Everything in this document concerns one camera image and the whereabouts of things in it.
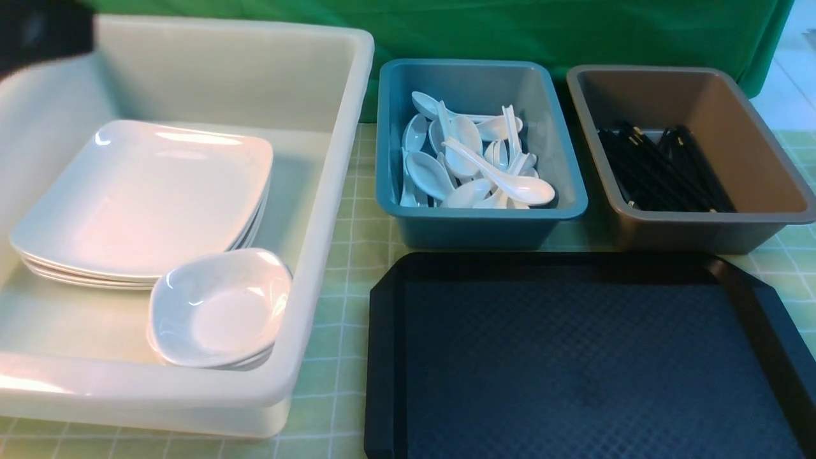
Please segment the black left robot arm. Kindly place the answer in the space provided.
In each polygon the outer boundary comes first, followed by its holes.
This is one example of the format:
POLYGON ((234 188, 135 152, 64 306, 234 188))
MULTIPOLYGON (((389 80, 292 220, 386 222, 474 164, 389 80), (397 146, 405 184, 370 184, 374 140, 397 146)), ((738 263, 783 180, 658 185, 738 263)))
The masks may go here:
POLYGON ((94 50, 96 11, 81 1, 2 1, 1 78, 94 50))

